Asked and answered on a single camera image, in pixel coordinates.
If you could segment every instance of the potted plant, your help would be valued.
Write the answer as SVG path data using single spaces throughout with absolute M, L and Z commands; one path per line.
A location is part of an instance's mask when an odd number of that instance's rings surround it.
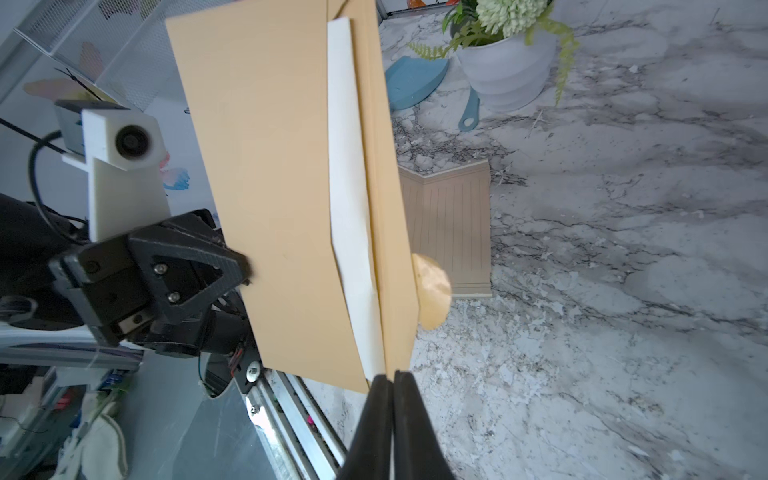
M 493 111 L 517 110 L 544 88 L 555 42 L 560 39 L 560 64 L 555 105 L 560 102 L 578 42 L 571 27 L 549 18 L 554 0 L 451 0 L 442 31 L 447 46 L 409 47 L 428 60 L 455 51 L 469 84 Z

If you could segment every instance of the white flower pot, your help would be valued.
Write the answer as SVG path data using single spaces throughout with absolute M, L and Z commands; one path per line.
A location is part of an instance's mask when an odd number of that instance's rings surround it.
M 512 111 L 531 103 L 544 88 L 557 37 L 546 31 L 513 35 L 481 47 L 456 51 L 469 84 L 481 103 L 493 111 Z

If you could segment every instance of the yellow envelope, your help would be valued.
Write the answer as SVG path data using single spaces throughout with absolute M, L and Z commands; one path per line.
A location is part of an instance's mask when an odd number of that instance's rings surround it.
M 326 23 L 350 18 L 387 374 L 419 316 L 374 0 L 246 0 L 167 21 L 267 368 L 366 392 L 331 247 Z

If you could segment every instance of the white marble surface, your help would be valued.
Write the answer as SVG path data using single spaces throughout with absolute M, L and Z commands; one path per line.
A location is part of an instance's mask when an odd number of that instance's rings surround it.
M 558 108 L 550 84 L 460 133 L 452 59 L 393 115 L 400 164 L 492 165 L 495 296 L 413 353 L 445 456 L 465 480 L 768 478 L 768 2 L 562 7 Z M 384 22 L 385 66 L 441 17 Z M 349 444 L 364 397 L 308 384 Z

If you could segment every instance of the black cable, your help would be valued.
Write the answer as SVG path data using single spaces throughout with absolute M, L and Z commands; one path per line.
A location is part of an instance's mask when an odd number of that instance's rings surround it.
M 67 75 L 69 78 L 71 78 L 72 80 L 74 80 L 74 81 L 76 81 L 77 83 L 79 83 L 81 87 L 83 87 L 84 89 L 88 90 L 88 93 L 90 93 L 90 94 L 91 94 L 91 95 L 93 95 L 94 97 L 96 97 L 96 98 L 98 98 L 99 100 L 101 100 L 101 97 L 99 97 L 98 95 L 96 95 L 96 92 L 95 92 L 95 91 L 93 91 L 93 90 L 91 90 L 90 88 L 88 88 L 88 86 L 87 86 L 86 84 L 84 84 L 82 81 L 80 81 L 80 79 L 79 79 L 79 78 L 75 77 L 75 76 L 74 76 L 74 74 L 72 74 L 72 72 L 71 72 L 71 71 L 69 71 L 69 68 L 67 68 L 67 71 L 63 71 L 63 70 L 61 70 L 60 68 L 54 68 L 54 70 L 60 71 L 61 73 L 63 73 L 63 74 L 65 74 L 65 75 Z
M 34 140 L 36 143 L 40 143 L 40 142 L 43 141 L 42 138 L 34 136 L 33 134 L 29 133 L 28 131 L 24 130 L 23 128 L 17 127 L 16 125 L 12 124 L 11 122 L 9 122 L 9 121 L 7 121 L 7 120 L 5 120 L 3 118 L 0 118 L 0 124 L 5 125 L 6 127 L 10 128 L 14 132 L 16 132 L 17 134 L 22 134 L 25 137 L 29 138 L 30 140 Z M 60 154 L 67 153 L 67 151 L 64 150 L 63 148 L 59 148 L 56 145 L 53 145 L 53 144 L 48 143 L 48 142 L 45 142 L 45 146 L 50 148 L 53 151 L 56 151 L 56 152 L 60 153 Z
M 30 432 L 30 433 L 46 433 L 46 432 L 48 431 L 48 429 L 45 429 L 45 430 L 43 430 L 42 432 L 38 432 L 37 430 L 30 430 L 30 429 L 26 429 L 26 428 L 24 428 L 24 426 L 22 425 L 22 423 L 21 423 L 21 422 L 19 422 L 19 420 L 18 420 L 16 417 L 8 417 L 8 416 L 5 416 L 5 415 L 0 415 L 0 419 L 10 419 L 10 420 L 13 420 L 14 422 L 16 422 L 16 424 L 18 425 L 18 427 L 19 427 L 20 429 L 24 430 L 25 432 Z
M 32 205 L 32 206 L 35 205 L 35 202 L 27 202 L 27 203 Z M 58 215 L 58 216 L 60 216 L 62 218 L 66 218 L 67 220 L 72 220 L 73 222 L 82 223 L 83 225 L 88 225 L 88 220 L 83 220 L 83 219 L 77 218 L 77 217 L 70 217 L 69 215 L 62 215 L 59 212 L 57 212 L 56 210 L 50 208 L 48 205 L 44 205 L 44 207 L 45 207 L 45 209 L 47 211 L 51 212 L 54 215 Z
M 63 231 L 51 219 L 51 216 L 48 214 L 48 209 L 45 207 L 42 199 L 40 198 L 40 190 L 38 189 L 38 182 L 35 176 L 35 164 L 37 163 L 38 152 L 45 146 L 46 143 L 56 140 L 57 138 L 60 138 L 60 137 L 61 137 L 61 131 L 56 130 L 54 132 L 51 132 L 48 135 L 45 135 L 38 143 L 35 144 L 34 147 L 32 147 L 32 150 L 29 152 L 29 159 L 27 163 L 29 187 L 32 190 L 32 196 L 35 198 L 35 206 L 38 208 L 38 212 L 40 213 L 40 216 L 42 217 L 45 224 L 48 225 L 48 227 L 50 227 L 51 230 L 54 231 L 54 233 L 59 235 L 64 240 L 67 240 L 68 242 L 71 242 L 71 243 L 75 243 L 77 245 L 85 245 L 87 243 L 86 241 L 75 238 L 71 236 L 69 232 Z
M 201 356 L 202 355 L 200 353 L 197 354 L 197 377 L 200 379 L 200 382 L 203 383 L 203 386 L 208 391 L 208 393 L 209 393 L 208 396 L 211 396 L 211 395 L 213 395 L 215 393 L 215 390 L 214 390 L 214 388 L 212 386 L 208 385 L 205 380 L 203 380 L 203 374 L 200 373 L 200 358 L 201 358 Z

